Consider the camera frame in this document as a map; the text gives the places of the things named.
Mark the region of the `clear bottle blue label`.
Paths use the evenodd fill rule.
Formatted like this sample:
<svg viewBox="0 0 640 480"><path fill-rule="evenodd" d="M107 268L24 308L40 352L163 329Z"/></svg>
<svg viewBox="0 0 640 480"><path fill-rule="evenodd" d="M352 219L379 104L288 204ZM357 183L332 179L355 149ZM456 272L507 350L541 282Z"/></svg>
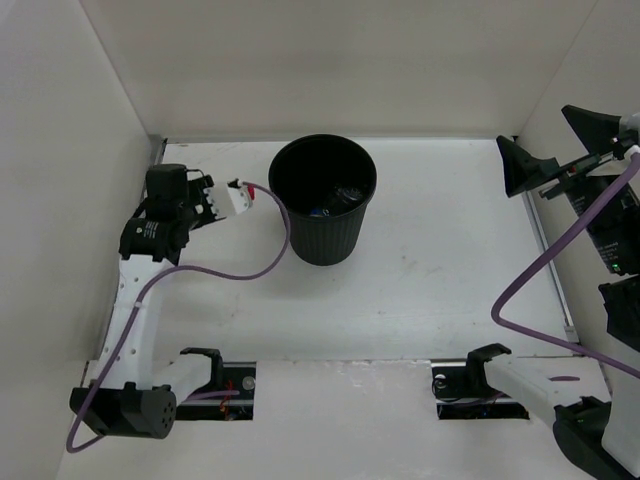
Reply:
<svg viewBox="0 0 640 480"><path fill-rule="evenodd" d="M309 216L313 218L337 217L355 210L365 200L365 191L357 186L336 184L319 205L313 207Z"/></svg>

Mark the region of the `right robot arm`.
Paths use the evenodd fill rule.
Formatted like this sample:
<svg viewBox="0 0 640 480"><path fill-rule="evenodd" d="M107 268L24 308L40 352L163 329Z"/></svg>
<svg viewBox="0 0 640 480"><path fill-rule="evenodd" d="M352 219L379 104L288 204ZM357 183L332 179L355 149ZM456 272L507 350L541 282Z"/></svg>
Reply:
<svg viewBox="0 0 640 480"><path fill-rule="evenodd" d="M562 114L584 156L559 164L532 156L513 140L496 139L505 191L565 196L576 221L498 296L491 319L500 327L562 347L595 362L591 378L546 373L501 344L471 351L464 384L477 398L501 395L549 427L564 457L594 479L639 476L639 116L616 116L566 105ZM586 234L614 280L598 292L606 332L620 359L508 320L507 303L578 235Z"/></svg>

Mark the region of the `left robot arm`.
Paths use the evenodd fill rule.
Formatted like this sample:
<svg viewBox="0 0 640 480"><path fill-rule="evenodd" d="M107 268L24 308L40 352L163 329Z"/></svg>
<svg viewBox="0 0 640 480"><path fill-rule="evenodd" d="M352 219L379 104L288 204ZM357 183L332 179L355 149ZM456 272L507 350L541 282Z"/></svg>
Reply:
<svg viewBox="0 0 640 480"><path fill-rule="evenodd" d="M125 223L119 244L119 282L102 352L85 387L72 390L75 414L67 449L87 426L105 436L163 439L179 406L196 391L214 398L224 373L214 367L216 350L187 349L169 366L153 370L153 351L164 285L177 272L192 230L214 222L206 191L211 176L184 165L150 168L146 196Z"/></svg>

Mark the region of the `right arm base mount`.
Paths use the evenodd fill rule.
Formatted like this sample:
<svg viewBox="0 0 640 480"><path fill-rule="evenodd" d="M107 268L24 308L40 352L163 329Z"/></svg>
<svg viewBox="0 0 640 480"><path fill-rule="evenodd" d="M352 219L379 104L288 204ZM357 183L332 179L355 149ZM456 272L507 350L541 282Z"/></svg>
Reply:
<svg viewBox="0 0 640 480"><path fill-rule="evenodd" d="M431 363L432 394L442 421L529 420L525 407L489 387L477 387L467 378L463 360Z"/></svg>

